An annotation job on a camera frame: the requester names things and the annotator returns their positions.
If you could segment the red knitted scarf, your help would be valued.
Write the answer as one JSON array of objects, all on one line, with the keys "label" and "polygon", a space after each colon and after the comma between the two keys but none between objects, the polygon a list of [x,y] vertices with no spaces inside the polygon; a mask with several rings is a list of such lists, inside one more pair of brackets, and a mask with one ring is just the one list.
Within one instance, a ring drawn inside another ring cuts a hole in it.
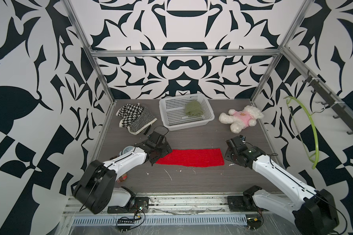
[{"label": "red knitted scarf", "polygon": [[179,165],[186,167],[215,167],[225,164],[220,149],[186,149],[173,150],[167,156],[159,159],[159,165]]}]

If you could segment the green knitted scarf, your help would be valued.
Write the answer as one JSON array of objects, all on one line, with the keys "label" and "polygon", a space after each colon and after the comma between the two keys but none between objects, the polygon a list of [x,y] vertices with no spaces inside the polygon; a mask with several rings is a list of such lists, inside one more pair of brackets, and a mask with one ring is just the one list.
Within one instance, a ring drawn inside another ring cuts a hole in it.
[{"label": "green knitted scarf", "polygon": [[202,105],[197,100],[190,101],[185,105],[185,114],[189,117],[200,117],[204,114]]}]

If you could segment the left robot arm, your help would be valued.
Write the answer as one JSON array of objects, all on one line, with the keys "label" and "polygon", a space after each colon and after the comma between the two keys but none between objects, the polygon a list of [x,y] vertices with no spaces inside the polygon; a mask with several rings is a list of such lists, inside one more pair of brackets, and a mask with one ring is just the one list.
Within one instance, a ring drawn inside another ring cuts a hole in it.
[{"label": "left robot arm", "polygon": [[145,141],[129,146],[114,159],[92,161],[73,191],[73,197],[82,204],[80,210],[98,214],[106,207],[133,208],[135,193],[126,187],[116,187],[117,180],[131,169],[146,162],[153,165],[170,153],[166,137],[154,131]]}]

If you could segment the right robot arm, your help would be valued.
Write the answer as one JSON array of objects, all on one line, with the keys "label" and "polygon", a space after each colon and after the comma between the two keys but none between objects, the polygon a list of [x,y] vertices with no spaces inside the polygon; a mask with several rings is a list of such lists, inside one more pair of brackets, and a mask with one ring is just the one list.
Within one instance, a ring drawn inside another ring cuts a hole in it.
[{"label": "right robot arm", "polygon": [[229,196],[231,211],[270,211],[294,224],[303,235],[330,235],[339,225],[334,197],[327,190],[316,190],[280,167],[263,150],[248,147],[240,135],[226,141],[225,159],[267,178],[286,198],[252,186],[241,196]]}]

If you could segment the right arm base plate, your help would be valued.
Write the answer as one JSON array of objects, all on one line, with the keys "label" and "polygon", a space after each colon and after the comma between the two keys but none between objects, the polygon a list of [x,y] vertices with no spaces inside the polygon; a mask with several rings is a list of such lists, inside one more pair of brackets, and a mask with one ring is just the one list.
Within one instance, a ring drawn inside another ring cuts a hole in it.
[{"label": "right arm base plate", "polygon": [[256,206],[252,195],[228,196],[227,204],[229,210],[233,212],[266,211],[266,209]]}]

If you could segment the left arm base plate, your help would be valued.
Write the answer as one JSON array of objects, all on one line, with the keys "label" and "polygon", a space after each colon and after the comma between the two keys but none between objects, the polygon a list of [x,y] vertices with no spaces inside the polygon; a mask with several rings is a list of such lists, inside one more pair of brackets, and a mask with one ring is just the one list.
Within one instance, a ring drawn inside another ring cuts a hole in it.
[{"label": "left arm base plate", "polygon": [[131,199],[127,205],[120,206],[110,206],[107,209],[108,214],[119,214],[119,213],[135,213],[138,210],[142,212],[148,212],[149,209],[149,198],[148,197],[139,197]]}]

